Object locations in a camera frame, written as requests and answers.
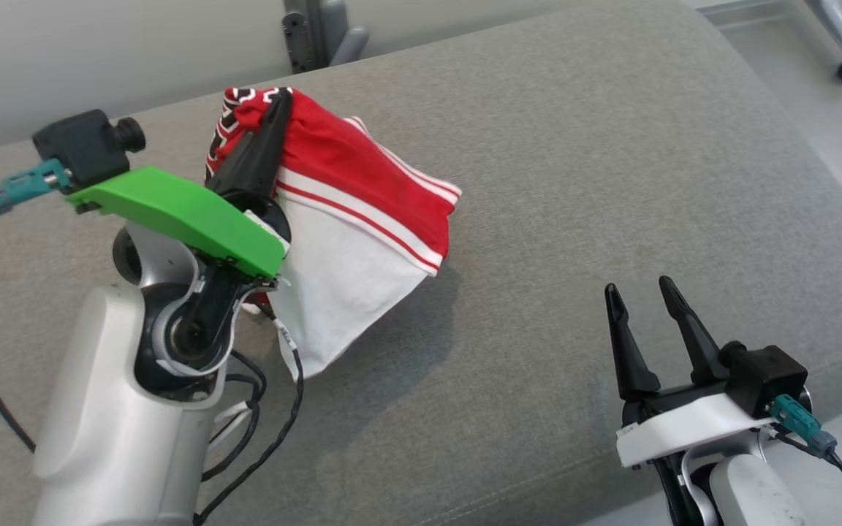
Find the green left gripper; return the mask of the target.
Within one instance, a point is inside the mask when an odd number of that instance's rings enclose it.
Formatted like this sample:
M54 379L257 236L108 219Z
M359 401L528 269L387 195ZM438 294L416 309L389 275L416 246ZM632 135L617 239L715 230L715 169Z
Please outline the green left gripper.
M214 259L233 259L247 276L274 278L283 265L284 244L223 197L272 197L293 102L288 88L278 88L259 130L241 137L208 188L157 167L141 167L67 194L67 202L97 205L100 213L140 224Z

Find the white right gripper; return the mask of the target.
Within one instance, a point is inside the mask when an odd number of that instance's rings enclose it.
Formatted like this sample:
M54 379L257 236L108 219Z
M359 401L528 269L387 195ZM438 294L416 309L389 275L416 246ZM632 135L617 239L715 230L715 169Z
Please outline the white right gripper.
M669 276L659 277L659 290L669 316L678 324L695 386L665 392L658 376L645 364L629 329L629 312L614 283L605 286L606 319L623 426L617 430L617 454L624 468L707 445L773 421L754 417L724 392L729 369L721 349Z

